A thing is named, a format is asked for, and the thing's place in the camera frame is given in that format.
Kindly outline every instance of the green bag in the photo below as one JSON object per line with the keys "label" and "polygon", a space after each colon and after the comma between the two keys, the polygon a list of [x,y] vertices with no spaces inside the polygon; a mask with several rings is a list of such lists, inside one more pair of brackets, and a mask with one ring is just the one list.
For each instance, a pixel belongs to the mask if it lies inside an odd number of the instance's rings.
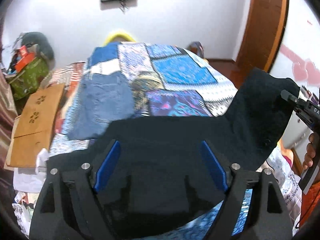
{"label": "green bag", "polygon": [[13,99],[17,101],[36,92],[48,72],[47,63],[42,58],[35,57],[17,75],[6,77],[12,89]]}

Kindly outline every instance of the black garment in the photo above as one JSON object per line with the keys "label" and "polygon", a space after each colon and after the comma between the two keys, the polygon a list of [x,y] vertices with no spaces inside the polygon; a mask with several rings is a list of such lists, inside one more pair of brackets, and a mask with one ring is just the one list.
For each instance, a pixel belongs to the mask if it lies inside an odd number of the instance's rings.
{"label": "black garment", "polygon": [[291,79],[254,69],[223,116],[115,121],[89,149],[50,158],[48,170],[90,163],[111,139],[118,140],[119,161],[98,194],[107,220],[121,238],[168,232],[223,199],[201,159],[202,140],[247,170],[255,171],[268,158],[293,111],[280,97],[283,89],[299,94]]}

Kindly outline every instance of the brown door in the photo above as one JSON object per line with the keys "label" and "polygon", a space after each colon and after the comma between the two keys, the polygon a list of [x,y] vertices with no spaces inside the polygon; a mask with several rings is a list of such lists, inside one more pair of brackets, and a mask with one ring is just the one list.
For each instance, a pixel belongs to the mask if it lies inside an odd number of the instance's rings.
{"label": "brown door", "polygon": [[244,38],[236,60],[242,72],[268,71],[281,43],[287,0],[251,0]]}

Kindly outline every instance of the silver screw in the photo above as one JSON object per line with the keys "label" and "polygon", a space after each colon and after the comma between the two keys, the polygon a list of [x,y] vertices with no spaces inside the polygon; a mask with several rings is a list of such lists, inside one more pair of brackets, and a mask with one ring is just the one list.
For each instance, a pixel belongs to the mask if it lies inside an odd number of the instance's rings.
{"label": "silver screw", "polygon": [[87,169],[90,168],[90,164],[89,164],[89,163],[83,163],[83,164],[81,165],[81,168],[84,169],[84,170],[87,170]]}
{"label": "silver screw", "polygon": [[50,171],[50,173],[51,173],[52,175],[57,174],[57,172],[58,172],[58,169],[56,169],[56,168],[54,168],[54,169],[52,169],[52,170]]}
{"label": "silver screw", "polygon": [[263,171],[267,175],[270,175],[272,173],[270,169],[264,169]]}
{"label": "silver screw", "polygon": [[240,169],[240,165],[238,163],[233,163],[231,165],[231,167],[234,169],[234,170],[239,170]]}

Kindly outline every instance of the blue gripper pad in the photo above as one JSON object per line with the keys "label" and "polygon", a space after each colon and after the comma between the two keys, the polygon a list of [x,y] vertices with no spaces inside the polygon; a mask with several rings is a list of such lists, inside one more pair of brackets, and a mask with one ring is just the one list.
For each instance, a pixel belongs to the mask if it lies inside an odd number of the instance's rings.
{"label": "blue gripper pad", "polygon": [[103,190],[108,183],[108,180],[113,173],[118,159],[120,157],[120,143],[115,141],[112,148],[110,149],[107,157],[102,162],[100,168],[97,172],[96,184],[94,185],[94,190],[98,193]]}
{"label": "blue gripper pad", "polygon": [[212,150],[214,150],[214,147],[210,141],[202,141],[202,159],[204,160],[217,189],[226,192],[229,189],[232,180],[230,163],[225,156],[217,152],[213,154]]}

